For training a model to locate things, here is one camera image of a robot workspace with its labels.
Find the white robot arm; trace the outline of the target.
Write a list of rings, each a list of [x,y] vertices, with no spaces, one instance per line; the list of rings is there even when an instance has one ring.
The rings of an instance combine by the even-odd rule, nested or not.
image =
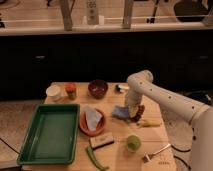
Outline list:
[[[181,116],[193,128],[190,171],[213,171],[213,106],[153,84],[153,75],[143,70],[127,77],[128,107],[138,105],[145,95]]]

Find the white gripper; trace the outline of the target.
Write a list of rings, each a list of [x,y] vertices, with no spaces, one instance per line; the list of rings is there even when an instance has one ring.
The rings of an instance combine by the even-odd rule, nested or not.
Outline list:
[[[129,115],[131,118],[134,118],[139,110],[139,105],[141,104],[140,99],[132,99],[127,97],[125,99],[125,106],[129,108]]]

